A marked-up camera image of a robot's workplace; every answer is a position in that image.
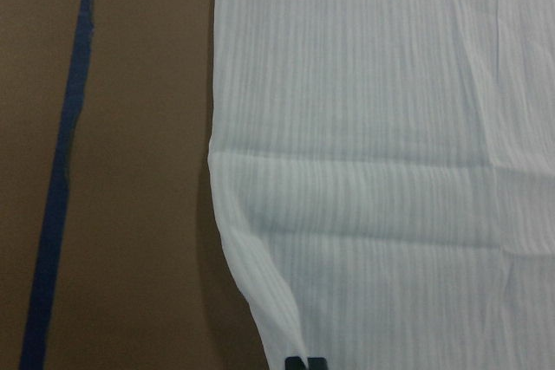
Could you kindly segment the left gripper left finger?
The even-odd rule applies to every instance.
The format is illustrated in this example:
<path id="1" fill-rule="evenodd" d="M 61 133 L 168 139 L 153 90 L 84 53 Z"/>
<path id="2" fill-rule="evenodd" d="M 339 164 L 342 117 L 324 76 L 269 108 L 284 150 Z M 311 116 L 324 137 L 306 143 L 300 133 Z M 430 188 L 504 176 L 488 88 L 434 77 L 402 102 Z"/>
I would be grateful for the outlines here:
<path id="1" fill-rule="evenodd" d="M 290 356 L 284 360 L 285 370 L 307 370 L 307 366 L 301 357 Z"/>

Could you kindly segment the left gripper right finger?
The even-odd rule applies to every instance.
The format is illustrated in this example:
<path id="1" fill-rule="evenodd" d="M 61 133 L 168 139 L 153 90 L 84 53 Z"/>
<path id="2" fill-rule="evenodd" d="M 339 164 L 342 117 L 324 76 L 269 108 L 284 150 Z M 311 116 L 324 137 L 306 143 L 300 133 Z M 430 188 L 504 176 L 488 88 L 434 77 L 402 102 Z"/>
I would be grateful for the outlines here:
<path id="1" fill-rule="evenodd" d="M 328 362 L 324 357 L 308 357 L 308 370 L 328 370 Z"/>

